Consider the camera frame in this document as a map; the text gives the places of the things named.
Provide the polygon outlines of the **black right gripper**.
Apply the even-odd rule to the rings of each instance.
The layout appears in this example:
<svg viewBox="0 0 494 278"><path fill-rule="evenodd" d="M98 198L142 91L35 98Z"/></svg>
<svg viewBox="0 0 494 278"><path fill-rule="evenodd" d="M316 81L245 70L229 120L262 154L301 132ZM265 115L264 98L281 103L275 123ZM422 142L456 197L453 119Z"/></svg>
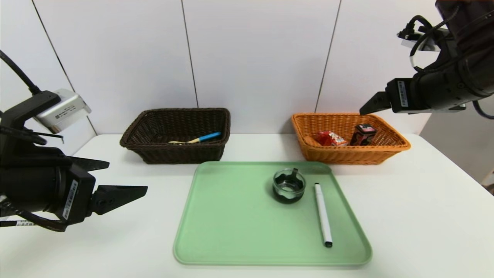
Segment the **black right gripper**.
<svg viewBox="0 0 494 278"><path fill-rule="evenodd" d="M386 92L377 92L359 109L360 115L392 109L395 113L450 112L464 109L464 75L456 68L395 78Z"/></svg>

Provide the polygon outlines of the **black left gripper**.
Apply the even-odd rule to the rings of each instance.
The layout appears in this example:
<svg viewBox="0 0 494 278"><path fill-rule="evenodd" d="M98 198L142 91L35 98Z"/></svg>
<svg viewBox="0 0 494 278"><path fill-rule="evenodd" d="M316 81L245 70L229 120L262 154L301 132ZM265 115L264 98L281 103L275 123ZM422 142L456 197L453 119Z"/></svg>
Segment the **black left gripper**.
<svg viewBox="0 0 494 278"><path fill-rule="evenodd" d="M99 185L92 171L109 162L68 156L71 162L1 166L1 216L18 216L30 225L74 225L144 197L147 186Z"/></svg>

